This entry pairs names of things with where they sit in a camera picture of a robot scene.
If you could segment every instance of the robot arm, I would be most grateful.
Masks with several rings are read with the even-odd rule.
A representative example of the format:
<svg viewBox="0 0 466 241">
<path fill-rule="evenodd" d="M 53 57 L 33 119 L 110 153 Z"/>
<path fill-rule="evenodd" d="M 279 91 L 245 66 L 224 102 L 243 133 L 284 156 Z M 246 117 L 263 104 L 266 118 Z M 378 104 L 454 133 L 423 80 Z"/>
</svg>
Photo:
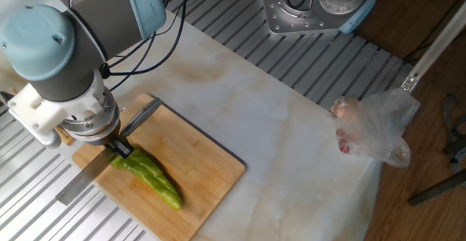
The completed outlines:
<svg viewBox="0 0 466 241">
<path fill-rule="evenodd" d="M 41 143 L 60 145 L 54 131 L 91 144 L 112 142 L 119 111 L 98 68 L 165 23 L 162 0 L 61 0 L 68 10 L 37 5 L 9 16 L 0 45 L 29 84 L 10 113 Z"/>
</svg>

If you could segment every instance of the bamboo cutting board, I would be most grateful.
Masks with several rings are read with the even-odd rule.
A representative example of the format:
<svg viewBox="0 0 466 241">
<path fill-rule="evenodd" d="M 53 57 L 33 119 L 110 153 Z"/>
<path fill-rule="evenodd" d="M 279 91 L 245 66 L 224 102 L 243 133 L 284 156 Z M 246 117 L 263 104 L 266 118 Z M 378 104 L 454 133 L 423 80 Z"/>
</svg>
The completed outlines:
<svg viewBox="0 0 466 241">
<path fill-rule="evenodd" d="M 139 95 L 122 112 L 122 127 L 151 100 L 147 94 Z M 108 166 L 95 182 L 161 241 L 190 240 L 245 172 L 243 163 L 165 105 L 128 140 L 154 155 L 181 195 L 181 210 L 174 211 L 126 170 Z M 84 145 L 73 155 L 73 161 L 83 168 L 102 149 Z"/>
</svg>

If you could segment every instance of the green pepper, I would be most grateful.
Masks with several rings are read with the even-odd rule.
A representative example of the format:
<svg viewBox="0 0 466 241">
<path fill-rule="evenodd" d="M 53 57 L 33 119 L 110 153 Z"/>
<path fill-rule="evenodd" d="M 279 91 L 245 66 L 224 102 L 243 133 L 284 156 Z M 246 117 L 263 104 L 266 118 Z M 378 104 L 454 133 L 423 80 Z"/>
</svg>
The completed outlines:
<svg viewBox="0 0 466 241">
<path fill-rule="evenodd" d="M 163 175 L 163 172 L 141 150 L 135 149 L 127 159 L 113 158 L 111 166 L 126 169 L 148 185 L 174 210 L 180 210 L 182 201 L 178 192 Z"/>
</svg>

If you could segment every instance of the plastic bag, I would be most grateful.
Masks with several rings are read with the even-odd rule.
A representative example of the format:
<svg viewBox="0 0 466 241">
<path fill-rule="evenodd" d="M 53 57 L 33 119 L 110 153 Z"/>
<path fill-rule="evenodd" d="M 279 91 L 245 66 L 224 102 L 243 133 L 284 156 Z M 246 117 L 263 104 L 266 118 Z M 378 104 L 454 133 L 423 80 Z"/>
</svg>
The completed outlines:
<svg viewBox="0 0 466 241">
<path fill-rule="evenodd" d="M 341 97 L 331 109 L 340 151 L 365 155 L 394 167 L 408 167 L 411 151 L 401 138 L 420 103 L 401 88 L 361 101 Z"/>
</svg>

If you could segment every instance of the white table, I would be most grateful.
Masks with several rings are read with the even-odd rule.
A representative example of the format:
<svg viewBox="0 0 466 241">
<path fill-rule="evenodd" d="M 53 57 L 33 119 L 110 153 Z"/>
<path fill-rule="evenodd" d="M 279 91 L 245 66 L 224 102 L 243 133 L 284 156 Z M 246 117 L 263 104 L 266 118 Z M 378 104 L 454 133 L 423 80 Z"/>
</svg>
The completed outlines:
<svg viewBox="0 0 466 241">
<path fill-rule="evenodd" d="M 177 29 L 156 38 L 141 69 L 167 53 Z M 130 70 L 143 51 L 112 71 Z M 114 95 L 125 106 L 141 92 L 161 97 L 248 164 L 195 240 L 363 239 L 380 165 L 342 154 L 320 106 L 188 24 L 164 65 Z"/>
</svg>

